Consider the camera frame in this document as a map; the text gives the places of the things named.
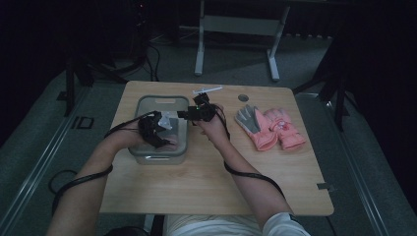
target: clear plastic container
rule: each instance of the clear plastic container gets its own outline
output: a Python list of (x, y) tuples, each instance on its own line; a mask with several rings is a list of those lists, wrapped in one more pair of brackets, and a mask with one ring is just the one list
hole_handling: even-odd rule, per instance
[(185, 96), (146, 95), (138, 102), (136, 116), (152, 111), (165, 111), (169, 113), (169, 122), (172, 129), (157, 133), (162, 139), (166, 136), (176, 135), (178, 139), (175, 150), (156, 150), (155, 147), (145, 144), (130, 147), (129, 152), (140, 164), (181, 164), (185, 158), (188, 145), (188, 121), (178, 118), (177, 111), (186, 111), (189, 100)]

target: glove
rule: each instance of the glove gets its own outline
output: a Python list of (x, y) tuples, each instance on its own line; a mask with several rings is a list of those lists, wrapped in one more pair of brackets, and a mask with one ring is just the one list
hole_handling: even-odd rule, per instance
[(237, 112), (235, 120), (254, 142), (257, 150), (268, 150), (278, 142), (277, 135), (269, 130), (270, 120), (264, 117), (258, 107), (246, 105)]
[(291, 124), (291, 118), (284, 109), (270, 109), (264, 113), (264, 116), (269, 119), (269, 129), (276, 132), (282, 149), (296, 149), (306, 143), (306, 140)]

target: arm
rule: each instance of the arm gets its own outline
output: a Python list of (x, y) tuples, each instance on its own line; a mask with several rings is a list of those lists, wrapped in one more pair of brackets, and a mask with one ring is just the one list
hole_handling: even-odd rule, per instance
[[(125, 128), (137, 129), (137, 122)], [(138, 132), (120, 130), (113, 133), (98, 144), (76, 178), (104, 171), (111, 165), (120, 149), (142, 142)], [(95, 235), (95, 223), (106, 182), (107, 176), (104, 176), (65, 192), (52, 217), (47, 235)]]
[[(260, 173), (253, 167), (227, 139), (224, 127), (217, 116), (210, 122), (196, 122), (218, 149), (224, 161), (239, 172)], [(290, 212), (292, 209), (285, 198), (269, 182), (249, 177), (232, 175), (236, 186), (248, 203), (261, 228), (273, 215), (279, 212)]]

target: dark background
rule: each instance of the dark background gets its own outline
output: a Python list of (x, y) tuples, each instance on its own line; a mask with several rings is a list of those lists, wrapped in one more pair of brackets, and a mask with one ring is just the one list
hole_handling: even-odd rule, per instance
[[(275, 9), (282, 7), (279, 4), (270, 7), (273, 1), (257, 1), (256, 7), (242, 4), (225, 8), (230, 2), (233, 1), (212, 1), (207, 11), (274, 18), (278, 17)], [(145, 4), (145, 8), (138, 9), (138, 4)], [(141, 47), (144, 38), (138, 35), (137, 23), (163, 30), (175, 41), (179, 25), (198, 25), (199, 8), (199, 1), (195, 0), (157, 0), (151, 4), (130, 0), (3, 0), (0, 145), (48, 83), (63, 72), (69, 56), (77, 58), (84, 54), (107, 65), (113, 65), (117, 57), (137, 57), (146, 53)], [(347, 73), (347, 88), (354, 94), (414, 210), (417, 207), (412, 183), (417, 179), (416, 16), (416, 4), (405, 0), (366, 5), (350, 1), (322, 4), (300, 1), (293, 3), (284, 30), (287, 36), (334, 37), (323, 62), (325, 68)], [(89, 73), (83, 60), (78, 66), (86, 75)], [(94, 78), (86, 76), (83, 80), (90, 85)]]

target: sleeve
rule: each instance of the sleeve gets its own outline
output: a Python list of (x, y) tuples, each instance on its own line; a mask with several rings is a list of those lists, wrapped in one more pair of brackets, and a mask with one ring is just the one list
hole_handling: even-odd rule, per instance
[(263, 236), (311, 236), (294, 215), (282, 212), (271, 217), (264, 226)]

